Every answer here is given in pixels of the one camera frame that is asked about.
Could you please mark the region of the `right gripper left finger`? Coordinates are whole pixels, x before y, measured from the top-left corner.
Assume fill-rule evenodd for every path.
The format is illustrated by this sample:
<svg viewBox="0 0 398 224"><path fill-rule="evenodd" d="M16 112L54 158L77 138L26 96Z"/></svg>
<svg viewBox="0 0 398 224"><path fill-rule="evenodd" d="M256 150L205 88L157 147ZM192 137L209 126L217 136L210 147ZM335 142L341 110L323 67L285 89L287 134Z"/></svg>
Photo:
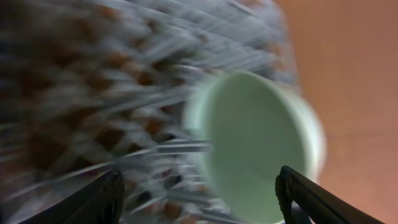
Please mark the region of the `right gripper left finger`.
<svg viewBox="0 0 398 224"><path fill-rule="evenodd" d="M22 224L118 224L123 201L123 175L112 169Z"/></svg>

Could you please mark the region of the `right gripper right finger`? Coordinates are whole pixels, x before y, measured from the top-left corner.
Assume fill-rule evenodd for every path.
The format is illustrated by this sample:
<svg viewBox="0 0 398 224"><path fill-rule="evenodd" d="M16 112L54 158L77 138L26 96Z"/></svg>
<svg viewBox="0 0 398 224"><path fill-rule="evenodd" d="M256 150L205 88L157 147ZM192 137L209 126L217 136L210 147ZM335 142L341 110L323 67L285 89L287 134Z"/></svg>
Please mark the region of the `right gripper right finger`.
<svg viewBox="0 0 398 224"><path fill-rule="evenodd" d="M282 166L275 180L275 193L286 224L381 224L318 184Z"/></svg>

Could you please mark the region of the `mint green small bowl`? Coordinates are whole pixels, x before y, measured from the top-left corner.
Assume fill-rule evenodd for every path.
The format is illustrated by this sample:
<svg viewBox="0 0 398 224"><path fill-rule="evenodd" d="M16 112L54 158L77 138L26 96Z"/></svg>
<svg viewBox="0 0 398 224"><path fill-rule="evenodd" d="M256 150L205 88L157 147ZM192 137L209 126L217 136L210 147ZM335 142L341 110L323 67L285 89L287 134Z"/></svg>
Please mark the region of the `mint green small bowl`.
<svg viewBox="0 0 398 224"><path fill-rule="evenodd" d="M310 104L290 85L248 72L200 81L186 102L183 126L209 152L192 160L215 195L248 223L281 223L275 179L289 166L317 181L326 137Z"/></svg>

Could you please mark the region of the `grey dishwasher rack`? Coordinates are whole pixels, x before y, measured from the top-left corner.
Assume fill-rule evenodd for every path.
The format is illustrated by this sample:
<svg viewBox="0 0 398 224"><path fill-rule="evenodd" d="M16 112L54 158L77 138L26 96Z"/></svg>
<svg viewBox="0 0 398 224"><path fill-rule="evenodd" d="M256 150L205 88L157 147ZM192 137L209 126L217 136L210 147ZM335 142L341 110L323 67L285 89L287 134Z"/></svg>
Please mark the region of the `grey dishwasher rack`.
<svg viewBox="0 0 398 224"><path fill-rule="evenodd" d="M234 70L295 84L274 1L2 1L1 222L116 168L121 223L238 223L182 122L199 82Z"/></svg>

